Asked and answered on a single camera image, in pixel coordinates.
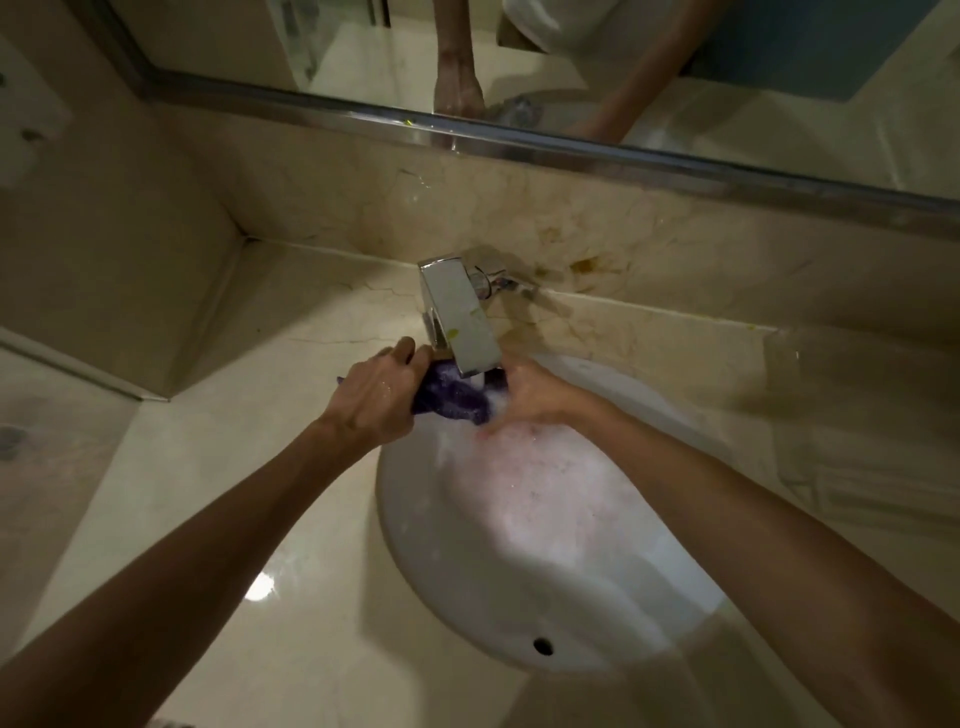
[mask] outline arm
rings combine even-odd
[[[323,415],[289,447],[0,670],[0,722],[146,725],[303,512],[364,454],[410,431],[411,403],[429,361],[429,348],[414,354],[405,338],[355,364]]]
[[[433,110],[447,116],[483,114],[483,90],[473,70],[468,0],[433,0],[437,24],[437,84]]]
[[[643,111],[677,77],[730,3],[731,0],[682,3],[620,88],[603,100],[590,119],[574,125],[567,133],[607,144],[623,141]]]
[[[487,432],[533,421],[589,438],[843,724],[960,724],[960,624],[720,461],[533,361],[504,367],[511,403]]]

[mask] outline chrome faucet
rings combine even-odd
[[[498,263],[469,268],[458,255],[424,260],[420,267],[423,321],[430,343],[450,349],[460,376],[487,372],[500,364],[500,347],[480,302],[498,291],[530,297],[533,286],[513,278]]]

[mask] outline hand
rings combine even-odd
[[[453,59],[440,61],[433,91],[433,110],[467,119],[483,115],[483,90],[471,66]]]
[[[350,367],[318,420],[341,428],[365,449],[386,445],[408,434],[414,426],[414,395],[433,358],[404,336],[395,347]]]
[[[507,411],[481,430],[482,437],[513,423],[576,425],[606,400],[560,379],[533,359],[503,352],[510,402]]]

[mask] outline white sink basin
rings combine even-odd
[[[726,454],[642,382],[584,359],[538,360]],[[522,667],[597,672],[682,654],[724,595],[622,473],[566,428],[516,425],[484,442],[475,431],[420,415],[380,456],[381,527],[424,604]]]

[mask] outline mirror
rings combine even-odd
[[[158,66],[960,199],[957,0],[113,0]]]

